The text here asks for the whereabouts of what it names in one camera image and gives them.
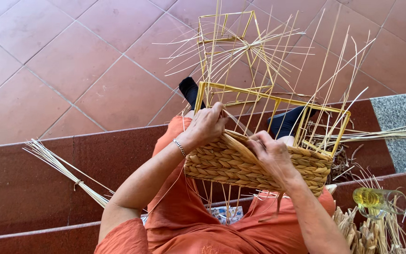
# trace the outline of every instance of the silver bracelet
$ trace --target silver bracelet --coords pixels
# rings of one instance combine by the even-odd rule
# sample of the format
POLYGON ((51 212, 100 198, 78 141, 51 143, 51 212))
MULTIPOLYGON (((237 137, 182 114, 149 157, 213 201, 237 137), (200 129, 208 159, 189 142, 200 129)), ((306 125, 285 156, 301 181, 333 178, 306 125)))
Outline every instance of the silver bracelet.
POLYGON ((178 146, 178 148, 181 150, 181 153, 183 154, 183 156, 186 157, 187 154, 184 152, 184 149, 183 149, 183 147, 180 145, 180 143, 179 143, 176 139, 173 139, 173 142, 175 142, 175 144, 176 144, 176 145, 178 146))

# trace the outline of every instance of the woman's left hand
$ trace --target woman's left hand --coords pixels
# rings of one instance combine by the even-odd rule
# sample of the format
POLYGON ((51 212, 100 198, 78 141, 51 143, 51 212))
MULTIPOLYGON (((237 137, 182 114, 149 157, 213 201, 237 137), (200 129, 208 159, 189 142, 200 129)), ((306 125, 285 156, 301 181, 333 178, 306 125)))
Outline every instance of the woman's left hand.
POLYGON ((176 137, 184 152, 190 153, 195 148, 204 146, 220 136, 228 121, 222 111, 223 104, 217 102, 212 108, 200 109, 186 131, 176 137))

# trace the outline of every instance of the woman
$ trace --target woman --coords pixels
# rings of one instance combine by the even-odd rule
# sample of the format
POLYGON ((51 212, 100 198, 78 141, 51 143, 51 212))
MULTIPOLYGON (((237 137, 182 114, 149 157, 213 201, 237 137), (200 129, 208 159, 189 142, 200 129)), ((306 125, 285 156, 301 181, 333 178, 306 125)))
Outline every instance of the woman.
POLYGON ((110 199, 101 218, 95 253, 350 253, 331 219, 334 202, 330 193, 324 189, 315 198, 287 152, 286 144, 294 141, 292 126, 303 107, 274 116, 272 130, 277 140, 265 131, 250 137, 250 146, 265 170, 284 185, 290 198, 282 200, 276 218, 259 223, 276 211, 271 206, 274 199, 253 200, 241 220, 225 226, 189 190, 194 180, 182 172, 185 154, 222 134, 227 122, 223 105, 205 108, 203 104, 194 116, 197 85, 188 77, 180 90, 191 111, 184 118, 172 119, 157 141, 153 157, 110 199), (140 214, 146 205, 154 211, 144 227, 140 214))

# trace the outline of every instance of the yellow liquid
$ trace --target yellow liquid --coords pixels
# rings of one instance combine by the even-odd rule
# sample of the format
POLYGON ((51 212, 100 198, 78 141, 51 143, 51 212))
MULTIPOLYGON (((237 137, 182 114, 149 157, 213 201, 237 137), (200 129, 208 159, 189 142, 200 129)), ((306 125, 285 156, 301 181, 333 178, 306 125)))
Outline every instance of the yellow liquid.
POLYGON ((385 204, 385 197, 377 189, 358 188, 353 192, 353 199, 365 208, 380 209, 385 204))

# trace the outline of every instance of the woven basket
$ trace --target woven basket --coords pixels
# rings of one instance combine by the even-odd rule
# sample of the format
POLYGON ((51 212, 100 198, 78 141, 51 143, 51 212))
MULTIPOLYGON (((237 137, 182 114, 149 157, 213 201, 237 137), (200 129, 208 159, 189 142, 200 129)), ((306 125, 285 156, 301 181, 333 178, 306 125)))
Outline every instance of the woven basket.
MULTIPOLYGON (((184 164, 187 177, 240 187, 283 192, 280 183, 264 170, 248 149, 247 137, 225 130, 220 137, 189 153, 184 164)), ((330 173, 332 159, 301 147, 288 147, 292 164, 316 197, 330 173)))

